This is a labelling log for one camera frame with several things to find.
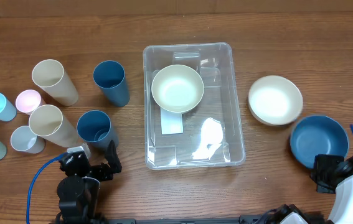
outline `brown wooden surface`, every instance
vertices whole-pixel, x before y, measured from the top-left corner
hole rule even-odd
[[[353,0],[0,0],[0,17],[353,11]]]
[[[143,49],[206,42],[232,46],[247,160],[237,167],[149,170],[144,163]],[[326,114],[340,122],[349,133],[352,155],[353,13],[0,19],[1,93],[14,102],[22,90],[38,90],[31,71],[47,58],[64,64],[80,93],[75,105],[60,107],[72,124],[98,109],[111,116],[118,130],[123,171],[102,184],[98,204],[108,218],[237,217],[283,203],[329,215],[335,196],[317,194],[308,171],[290,153],[292,126],[260,124],[247,108],[247,94],[264,75],[289,78],[303,94],[302,116]],[[126,70],[131,101],[123,108],[110,105],[92,80],[93,69],[104,60],[117,60]],[[0,141],[8,147],[0,161],[0,223],[24,222],[32,177],[64,152],[50,142],[37,155],[14,151],[10,135],[27,121],[20,113],[8,123],[0,121]],[[94,152],[91,163],[101,161],[103,156]],[[58,164],[40,175],[32,194],[33,223],[47,223],[59,212],[55,191],[64,177]]]

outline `clear plastic container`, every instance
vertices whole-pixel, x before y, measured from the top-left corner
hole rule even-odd
[[[195,69],[204,96],[182,115],[183,133],[162,134],[161,109],[151,94],[154,76],[168,65]],[[237,166],[245,161],[232,49],[226,43],[155,45],[143,52],[146,165],[150,169]]]

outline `beige cup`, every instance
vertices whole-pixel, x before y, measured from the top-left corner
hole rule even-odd
[[[74,146],[78,140],[75,128],[53,105],[42,105],[32,112],[29,128],[37,136],[62,147]]]
[[[39,62],[32,70],[32,81],[64,106],[78,101],[78,92],[63,65],[53,59]]]

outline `wooden table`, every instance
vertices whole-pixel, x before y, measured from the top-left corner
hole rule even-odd
[[[233,48],[247,160],[242,166],[149,170],[144,163],[143,49],[148,45],[227,42]],[[64,64],[80,93],[61,110],[73,125],[86,111],[107,112],[118,130],[122,173],[101,186],[98,211],[108,218],[204,218],[260,214],[293,203],[326,217],[334,195],[318,194],[309,172],[288,147],[292,126],[260,124],[247,108],[250,85],[265,75],[282,75],[304,97],[304,111],[326,114],[349,133],[353,154],[353,13],[217,14],[0,19],[0,92],[15,102],[22,90],[38,90],[34,65],[47,58]],[[131,101],[115,108],[92,80],[95,65],[117,60],[126,70]],[[39,90],[48,103],[59,105]],[[23,223],[29,184],[43,163],[64,152],[51,142],[43,152],[14,151],[11,133],[27,125],[18,113],[0,121],[7,155],[0,161],[0,223]],[[94,152],[92,164],[104,158]],[[65,177],[52,164],[38,178],[31,203],[32,223],[47,223],[59,212],[55,193]]]

